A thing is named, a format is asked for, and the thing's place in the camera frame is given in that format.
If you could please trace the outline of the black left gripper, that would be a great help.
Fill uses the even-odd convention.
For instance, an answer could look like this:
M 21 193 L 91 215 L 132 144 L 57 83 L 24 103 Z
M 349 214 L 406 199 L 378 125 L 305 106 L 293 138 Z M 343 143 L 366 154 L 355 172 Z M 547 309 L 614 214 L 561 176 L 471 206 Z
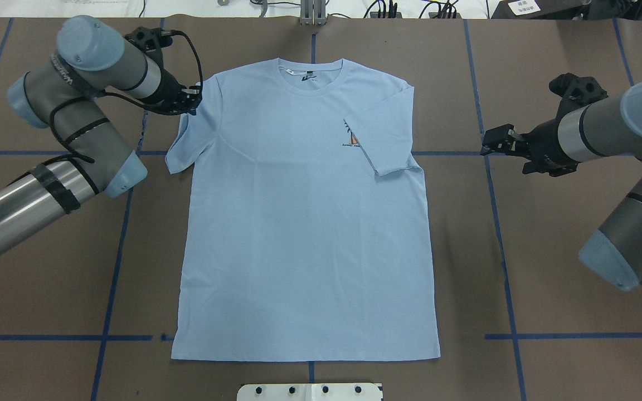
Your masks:
M 161 115 L 196 116 L 201 103 L 201 84 L 184 86 L 168 71 L 162 70 L 158 88 L 151 95 L 151 111 Z

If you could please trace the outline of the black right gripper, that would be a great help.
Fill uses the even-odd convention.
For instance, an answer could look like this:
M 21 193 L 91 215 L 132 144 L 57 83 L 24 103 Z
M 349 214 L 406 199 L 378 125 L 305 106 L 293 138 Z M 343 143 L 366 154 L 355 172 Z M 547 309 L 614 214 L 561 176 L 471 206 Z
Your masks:
M 558 144 L 555 121 L 539 124 L 524 135 L 518 134 L 514 125 L 500 125 L 487 130 L 480 155 L 488 157 L 495 153 L 527 158 L 523 174 L 548 173 L 551 177 L 569 174 L 569 157 Z

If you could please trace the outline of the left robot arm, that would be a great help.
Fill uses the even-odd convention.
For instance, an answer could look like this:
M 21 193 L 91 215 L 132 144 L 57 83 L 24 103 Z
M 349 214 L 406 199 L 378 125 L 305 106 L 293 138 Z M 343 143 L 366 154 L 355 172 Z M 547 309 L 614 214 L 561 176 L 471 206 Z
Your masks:
M 95 195 L 115 198 L 148 171 L 119 134 L 97 99 L 122 99 L 161 116 L 196 114 L 202 84 L 184 86 L 164 67 L 163 49 L 188 34 L 139 26 L 120 34 L 94 16 L 67 19 L 56 50 L 43 66 L 26 72 L 7 91 L 11 109 L 38 129 L 49 129 L 65 149 L 38 163 L 0 190 L 0 256 Z

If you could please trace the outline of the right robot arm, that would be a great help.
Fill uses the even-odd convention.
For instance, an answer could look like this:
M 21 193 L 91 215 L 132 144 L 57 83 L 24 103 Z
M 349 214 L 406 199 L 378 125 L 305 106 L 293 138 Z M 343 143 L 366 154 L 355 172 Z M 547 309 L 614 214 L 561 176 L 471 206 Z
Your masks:
M 481 154 L 522 158 L 525 175 L 561 177 L 590 163 L 636 167 L 578 259 L 616 289 L 642 289 L 642 82 L 610 95 L 594 77 L 565 73 L 548 88 L 560 97 L 554 117 L 525 132 L 512 124 L 488 129 Z

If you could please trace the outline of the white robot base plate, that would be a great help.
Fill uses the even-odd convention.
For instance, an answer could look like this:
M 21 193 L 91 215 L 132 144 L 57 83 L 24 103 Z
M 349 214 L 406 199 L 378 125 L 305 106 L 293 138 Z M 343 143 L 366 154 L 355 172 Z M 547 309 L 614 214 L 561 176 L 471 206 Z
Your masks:
M 383 400 L 376 383 L 286 383 L 243 385 L 237 400 Z

